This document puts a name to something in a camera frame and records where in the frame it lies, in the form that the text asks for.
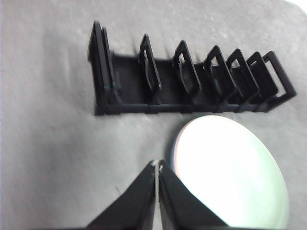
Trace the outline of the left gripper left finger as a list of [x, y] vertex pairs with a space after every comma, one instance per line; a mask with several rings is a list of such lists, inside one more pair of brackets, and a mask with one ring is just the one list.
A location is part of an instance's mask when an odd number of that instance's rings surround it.
[[155, 163], [150, 161], [126, 191], [94, 218], [88, 230], [151, 230], [155, 208]]

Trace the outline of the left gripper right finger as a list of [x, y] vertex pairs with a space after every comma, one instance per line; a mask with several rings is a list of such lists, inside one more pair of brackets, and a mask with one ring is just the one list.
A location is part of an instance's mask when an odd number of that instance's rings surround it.
[[164, 160], [159, 161], [158, 179], [163, 229], [231, 229], [184, 186]]

